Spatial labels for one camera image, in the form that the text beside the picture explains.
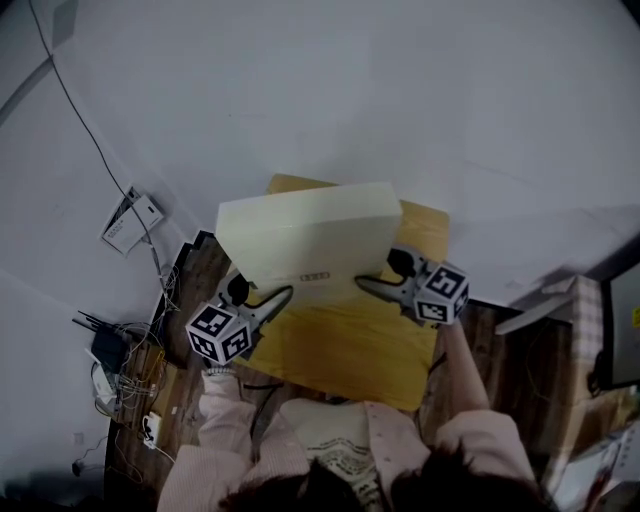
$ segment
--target pink jacket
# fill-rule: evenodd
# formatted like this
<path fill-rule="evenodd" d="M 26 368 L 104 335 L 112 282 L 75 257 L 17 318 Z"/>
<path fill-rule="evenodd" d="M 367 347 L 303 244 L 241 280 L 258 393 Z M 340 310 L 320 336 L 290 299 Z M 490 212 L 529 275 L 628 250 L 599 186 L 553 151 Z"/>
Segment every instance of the pink jacket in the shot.
<path fill-rule="evenodd" d="M 245 482 L 309 471 L 305 451 L 280 413 L 264 433 L 258 457 L 252 457 L 249 427 L 255 406 L 243 402 L 232 376 L 204 376 L 200 411 L 206 422 L 200 446 L 182 446 L 160 496 L 158 510 L 214 511 L 229 493 Z M 379 403 L 366 403 L 370 448 L 389 499 L 394 479 L 418 470 L 429 457 L 408 416 Z M 533 480 L 524 447 L 513 420 L 492 411 L 458 414 L 436 435 L 438 445 L 457 448 L 462 442 L 471 469 Z"/>

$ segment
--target white wall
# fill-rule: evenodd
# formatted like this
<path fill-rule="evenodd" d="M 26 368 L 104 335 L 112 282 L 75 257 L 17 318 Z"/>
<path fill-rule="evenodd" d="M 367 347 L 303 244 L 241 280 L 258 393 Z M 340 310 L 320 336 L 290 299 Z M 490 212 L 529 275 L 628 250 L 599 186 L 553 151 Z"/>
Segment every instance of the white wall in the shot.
<path fill-rule="evenodd" d="M 17 86 L 46 57 L 41 46 L 19 44 L 37 37 L 25 9 L 16 2 L 0 20 L 0 42 L 11 42 L 0 53 L 3 67 L 11 64 L 0 103 L 13 92 L 7 84 Z M 146 188 L 96 134 L 121 185 Z M 71 499 L 95 488 L 75 480 L 71 463 L 108 426 L 94 409 L 84 352 L 92 333 L 71 319 L 82 309 L 108 321 L 148 321 L 160 287 L 146 246 L 125 259 L 99 240 L 120 192 L 52 72 L 0 126 L 0 155 L 0 489 L 36 486 L 51 496 L 46 476 Z M 162 262 L 173 262 L 185 241 L 173 219 L 152 237 Z M 74 446 L 74 433 L 84 434 L 84 446 Z M 104 464 L 105 447 L 88 459 Z M 101 472 L 87 478 L 99 484 Z"/>
<path fill-rule="evenodd" d="M 450 259 L 498 303 L 640 229 L 640 31 L 620 2 L 83 2 L 58 59 L 199 227 L 276 172 L 390 180 L 451 214 Z"/>

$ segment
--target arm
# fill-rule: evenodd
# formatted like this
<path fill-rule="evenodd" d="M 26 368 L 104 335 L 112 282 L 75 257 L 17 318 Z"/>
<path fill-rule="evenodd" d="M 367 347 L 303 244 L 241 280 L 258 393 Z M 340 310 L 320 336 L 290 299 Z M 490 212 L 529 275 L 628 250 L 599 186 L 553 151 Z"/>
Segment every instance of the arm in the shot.
<path fill-rule="evenodd" d="M 182 446 L 162 489 L 159 511 L 216 510 L 251 469 L 249 427 L 255 407 L 243 402 L 232 375 L 202 375 L 200 446 Z"/>
<path fill-rule="evenodd" d="M 465 411 L 489 409 L 489 398 L 478 373 L 460 320 L 440 327 L 451 374 L 451 406 L 455 416 Z"/>

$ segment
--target person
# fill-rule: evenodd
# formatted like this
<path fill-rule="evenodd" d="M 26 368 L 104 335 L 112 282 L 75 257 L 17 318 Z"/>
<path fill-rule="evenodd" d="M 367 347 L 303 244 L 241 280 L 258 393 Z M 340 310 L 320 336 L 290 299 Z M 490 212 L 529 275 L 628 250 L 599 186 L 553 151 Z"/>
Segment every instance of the person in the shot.
<path fill-rule="evenodd" d="M 380 403 L 285 402 L 252 458 L 255 407 L 229 368 L 203 372 L 200 446 L 182 446 L 158 510 L 553 510 L 518 430 L 489 399 L 459 321 L 440 327 L 453 418 L 433 450 Z"/>

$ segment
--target wooden floor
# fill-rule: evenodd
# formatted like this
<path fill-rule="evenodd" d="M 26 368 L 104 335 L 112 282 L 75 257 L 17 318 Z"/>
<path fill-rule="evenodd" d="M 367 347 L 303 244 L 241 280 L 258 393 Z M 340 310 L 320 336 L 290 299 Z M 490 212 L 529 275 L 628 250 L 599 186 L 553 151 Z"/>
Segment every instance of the wooden floor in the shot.
<path fill-rule="evenodd" d="M 188 255 L 180 272 L 181 311 L 172 313 L 165 327 L 166 358 L 187 369 L 182 389 L 183 409 L 165 421 L 170 422 L 171 439 L 166 451 L 176 455 L 182 444 L 197 444 L 197 431 L 202 418 L 197 410 L 202 391 L 200 372 L 202 359 L 191 351 L 184 325 L 200 302 L 209 300 L 229 260 L 215 241 L 207 237 L 199 249 Z M 507 336 L 495 336 L 495 325 L 513 316 L 513 312 L 483 305 L 470 304 L 462 317 L 474 359 L 487 386 L 495 409 L 510 414 L 516 421 L 534 470 L 542 471 L 549 457 L 551 437 L 559 421 L 562 368 L 569 358 L 571 330 L 568 325 L 546 320 Z M 442 352 L 438 340 L 437 360 Z M 238 367 L 238 375 L 247 384 L 275 382 L 266 375 Z M 433 371 L 425 391 L 423 405 L 415 415 L 427 444 L 432 444 L 435 432 L 449 417 L 448 367 L 446 362 Z M 245 396 L 261 404 L 269 391 L 246 391 Z M 293 397 L 317 397 L 318 393 L 285 383 L 267 403 L 259 417 L 256 439 L 268 425 L 273 411 Z M 135 478 L 135 466 L 143 477 L 142 484 L 133 484 L 116 471 L 105 474 L 105 499 L 113 504 L 126 504 L 140 509 L 155 510 L 159 493 L 172 463 L 157 451 L 143 446 L 136 432 L 121 429 L 114 449 L 116 429 L 112 428 L 107 451 L 107 467 L 113 467 Z"/>

